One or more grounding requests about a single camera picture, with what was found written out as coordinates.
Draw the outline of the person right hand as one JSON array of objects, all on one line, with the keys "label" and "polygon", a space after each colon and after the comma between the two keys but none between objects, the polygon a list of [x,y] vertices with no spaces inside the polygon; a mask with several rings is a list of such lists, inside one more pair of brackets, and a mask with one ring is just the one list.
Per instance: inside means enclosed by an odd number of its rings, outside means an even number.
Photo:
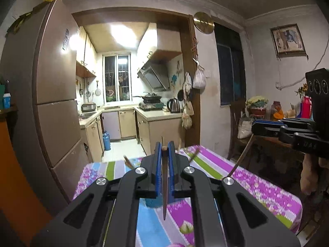
[{"label": "person right hand", "polygon": [[301,191],[306,195],[310,195],[317,190],[318,181],[319,176],[316,172],[315,161],[310,154],[306,153],[303,160],[303,170],[300,180]]}]

